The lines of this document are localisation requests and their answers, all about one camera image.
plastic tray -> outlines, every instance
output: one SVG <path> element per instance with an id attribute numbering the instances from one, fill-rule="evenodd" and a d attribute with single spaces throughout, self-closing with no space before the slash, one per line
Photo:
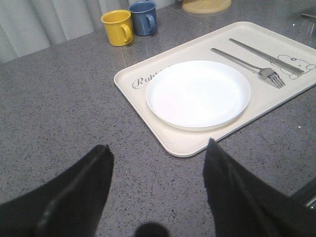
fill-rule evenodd
<path id="1" fill-rule="evenodd" d="M 271 56 L 278 57 L 305 73 L 295 75 L 230 42 L 234 38 Z M 271 67 L 286 86 L 277 89 L 257 70 L 246 68 L 212 51 L 218 48 L 259 67 Z M 148 107 L 146 87 L 164 68 L 191 60 L 224 63 L 240 71 L 249 81 L 251 98 L 243 113 L 231 123 L 208 131 L 186 131 L 160 120 Z M 285 101 L 316 84 L 316 50 L 249 22 L 236 22 L 119 71 L 114 82 L 163 147 L 177 157 L 189 157 L 206 148 L 209 138 L 216 141 L 240 129 Z"/>

bear illustration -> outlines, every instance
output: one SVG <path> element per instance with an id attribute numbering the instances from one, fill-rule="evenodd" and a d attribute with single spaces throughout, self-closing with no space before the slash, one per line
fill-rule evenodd
<path id="1" fill-rule="evenodd" d="M 316 68 L 316 65 L 315 65 L 315 64 L 310 64 L 309 62 L 307 62 L 307 61 L 305 61 L 305 60 L 297 59 L 297 58 L 290 57 L 290 56 L 287 56 L 287 55 L 279 55 L 277 58 L 280 59 L 280 60 L 282 60 L 283 62 L 286 62 L 286 63 L 288 63 L 288 64 L 290 64 L 290 65 L 292 65 L 292 66 L 294 66 L 294 67 L 297 67 L 297 68 L 303 70 L 304 73 L 307 73 L 307 72 L 309 72 L 310 70 L 313 70 L 313 69 Z M 288 71 L 285 70 L 285 69 L 280 68 L 280 70 L 281 70 L 283 73 L 289 75 L 289 78 L 290 78 L 290 79 L 297 79 L 297 78 L 298 78 L 297 75 L 291 74 L 290 72 L 288 72 Z"/>

speckled granite countertop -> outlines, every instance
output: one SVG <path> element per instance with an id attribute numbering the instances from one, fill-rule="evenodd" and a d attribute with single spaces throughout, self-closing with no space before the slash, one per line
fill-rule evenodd
<path id="1" fill-rule="evenodd" d="M 158 221 L 174 237 L 214 236 L 202 168 L 167 153 L 113 82 L 128 66 L 210 33 L 249 21 L 316 48 L 315 0 L 235 0 L 216 14 L 181 3 L 159 9 L 158 32 L 125 47 L 104 30 L 0 65 L 0 203 L 52 179 L 97 144 L 115 156 L 112 186 L 96 236 L 130 236 Z M 313 87 L 219 144 L 286 195 L 316 175 Z"/>

white curtain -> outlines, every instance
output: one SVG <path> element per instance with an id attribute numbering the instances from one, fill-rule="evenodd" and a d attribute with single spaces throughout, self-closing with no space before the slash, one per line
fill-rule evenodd
<path id="1" fill-rule="evenodd" d="M 0 0 L 0 62 L 103 28 L 102 14 L 138 0 Z M 178 0 L 156 0 L 157 9 Z"/>

mug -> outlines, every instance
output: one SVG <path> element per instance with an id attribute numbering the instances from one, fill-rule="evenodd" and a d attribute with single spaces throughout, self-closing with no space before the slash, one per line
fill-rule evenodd
<path id="1" fill-rule="evenodd" d="M 113 46 L 124 46 L 132 43 L 134 33 L 131 13 L 127 10 L 114 10 L 101 17 L 107 32 L 109 42 Z"/>
<path id="2" fill-rule="evenodd" d="M 153 1 L 138 1 L 128 7 L 136 35 L 148 36 L 157 31 L 156 6 Z"/>

